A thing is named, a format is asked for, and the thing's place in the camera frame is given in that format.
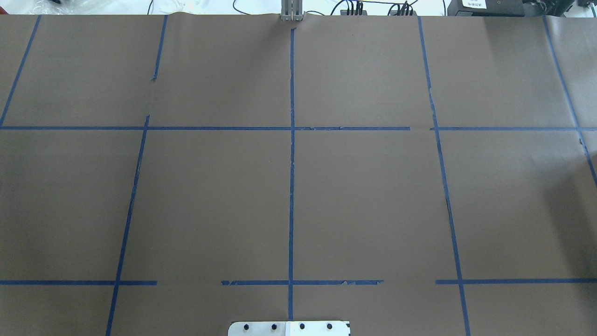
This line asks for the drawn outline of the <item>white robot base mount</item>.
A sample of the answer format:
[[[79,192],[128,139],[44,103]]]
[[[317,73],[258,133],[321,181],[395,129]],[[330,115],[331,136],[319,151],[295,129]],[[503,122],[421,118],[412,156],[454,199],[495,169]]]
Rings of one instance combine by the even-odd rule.
[[[229,336],[350,336],[345,321],[248,321],[234,322]]]

